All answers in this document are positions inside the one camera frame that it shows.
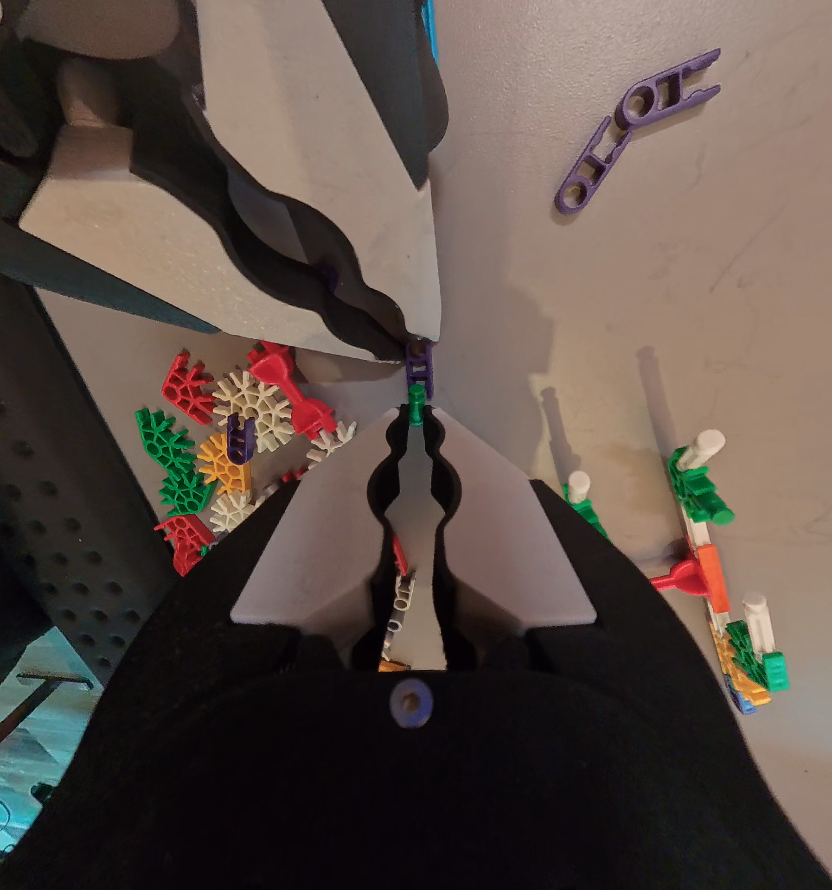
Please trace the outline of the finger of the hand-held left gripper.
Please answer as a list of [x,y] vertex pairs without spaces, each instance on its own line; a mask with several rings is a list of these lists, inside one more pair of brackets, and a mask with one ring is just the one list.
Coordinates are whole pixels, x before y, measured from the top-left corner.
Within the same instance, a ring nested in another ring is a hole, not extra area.
[[430,182],[416,187],[322,2],[197,3],[204,117],[270,193],[338,228],[367,286],[436,341]]
[[65,125],[25,233],[221,332],[403,359],[376,319],[249,228],[226,163],[158,63],[63,59],[56,86]]

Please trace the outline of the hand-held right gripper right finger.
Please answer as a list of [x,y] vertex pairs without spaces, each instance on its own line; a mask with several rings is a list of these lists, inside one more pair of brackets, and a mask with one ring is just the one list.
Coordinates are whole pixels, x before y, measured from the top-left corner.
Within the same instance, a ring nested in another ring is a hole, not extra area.
[[533,629],[588,626],[594,609],[528,476],[444,410],[424,442],[435,531],[432,595],[445,646],[493,646]]

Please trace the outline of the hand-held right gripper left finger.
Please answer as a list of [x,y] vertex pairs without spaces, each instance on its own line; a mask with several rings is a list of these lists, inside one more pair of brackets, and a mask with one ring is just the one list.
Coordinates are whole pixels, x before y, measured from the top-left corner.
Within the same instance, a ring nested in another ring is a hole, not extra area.
[[374,627],[371,580],[391,554],[386,513],[408,431],[406,406],[394,407],[301,477],[232,608],[235,623],[321,636]]

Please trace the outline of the toy rail assembly with spool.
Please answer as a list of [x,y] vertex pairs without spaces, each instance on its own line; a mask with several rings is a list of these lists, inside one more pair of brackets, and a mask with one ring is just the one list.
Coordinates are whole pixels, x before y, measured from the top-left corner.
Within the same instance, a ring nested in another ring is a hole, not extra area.
[[667,459],[688,554],[651,583],[659,592],[678,590],[704,601],[725,691],[736,711],[750,716],[769,705],[774,693],[787,691],[790,681],[766,597],[745,595],[744,617],[733,616],[722,560],[711,539],[712,526],[729,525],[735,518],[709,477],[708,464],[725,444],[723,432],[704,430]]

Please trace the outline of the white snowflake toy connector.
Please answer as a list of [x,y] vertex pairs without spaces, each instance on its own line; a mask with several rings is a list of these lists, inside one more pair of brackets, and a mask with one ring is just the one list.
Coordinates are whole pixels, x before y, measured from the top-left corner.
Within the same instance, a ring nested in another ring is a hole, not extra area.
[[227,419],[238,414],[242,419],[255,419],[258,453],[275,452],[296,435],[291,424],[291,405],[276,385],[268,385],[246,370],[224,375],[213,394],[216,424],[227,425]]
[[310,451],[307,451],[307,468],[311,469],[320,464],[332,453],[347,444],[348,441],[355,437],[356,428],[356,422],[346,425],[341,420],[338,421],[333,432],[328,432],[325,428],[322,428],[318,432],[317,438],[310,440],[312,448]]
[[219,496],[210,506],[209,521],[215,536],[219,537],[239,527],[263,501],[263,497],[252,500],[248,490],[234,490]]

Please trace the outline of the yellow toy connector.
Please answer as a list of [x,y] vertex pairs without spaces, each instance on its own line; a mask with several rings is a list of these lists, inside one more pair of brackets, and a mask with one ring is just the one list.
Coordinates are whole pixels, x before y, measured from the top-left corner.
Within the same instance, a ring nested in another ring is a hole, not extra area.
[[234,491],[252,491],[250,463],[232,462],[225,432],[216,432],[201,443],[197,458],[201,462],[198,472],[204,475],[204,483],[218,484],[219,496]]

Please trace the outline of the green toy connector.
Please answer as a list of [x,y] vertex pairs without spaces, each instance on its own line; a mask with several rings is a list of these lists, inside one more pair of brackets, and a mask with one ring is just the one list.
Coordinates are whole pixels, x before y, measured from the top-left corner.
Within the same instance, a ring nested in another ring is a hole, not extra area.
[[190,464],[167,469],[166,473],[159,495],[167,517],[198,515],[209,506],[217,482],[204,482],[205,476]]
[[175,429],[174,417],[141,408],[134,418],[144,450],[162,469],[176,477],[196,474],[194,443],[186,429]]

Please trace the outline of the red toy spool piece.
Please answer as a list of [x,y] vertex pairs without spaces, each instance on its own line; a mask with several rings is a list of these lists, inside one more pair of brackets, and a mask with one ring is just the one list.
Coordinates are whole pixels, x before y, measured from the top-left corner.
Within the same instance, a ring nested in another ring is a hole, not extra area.
[[305,396],[293,380],[295,362],[288,346],[259,341],[247,354],[248,371],[254,378],[268,386],[279,388],[291,406],[290,421],[293,430],[307,439],[318,439],[321,432],[332,434],[338,428],[333,410],[317,398]]

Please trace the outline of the black perforated panel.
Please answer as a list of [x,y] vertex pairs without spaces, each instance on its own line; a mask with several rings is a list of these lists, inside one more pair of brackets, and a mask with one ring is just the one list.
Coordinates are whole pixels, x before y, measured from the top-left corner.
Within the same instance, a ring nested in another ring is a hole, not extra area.
[[155,525],[37,294],[0,275],[0,547],[101,685],[174,584]]

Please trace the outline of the joined purple toy connectors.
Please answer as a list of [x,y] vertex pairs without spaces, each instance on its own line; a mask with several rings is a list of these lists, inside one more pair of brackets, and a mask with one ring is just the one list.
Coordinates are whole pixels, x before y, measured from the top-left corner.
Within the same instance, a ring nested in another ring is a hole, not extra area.
[[597,193],[636,133],[703,106],[721,92],[716,83],[688,91],[721,57],[715,48],[633,83],[614,114],[604,117],[582,149],[554,198],[563,216],[580,213]]

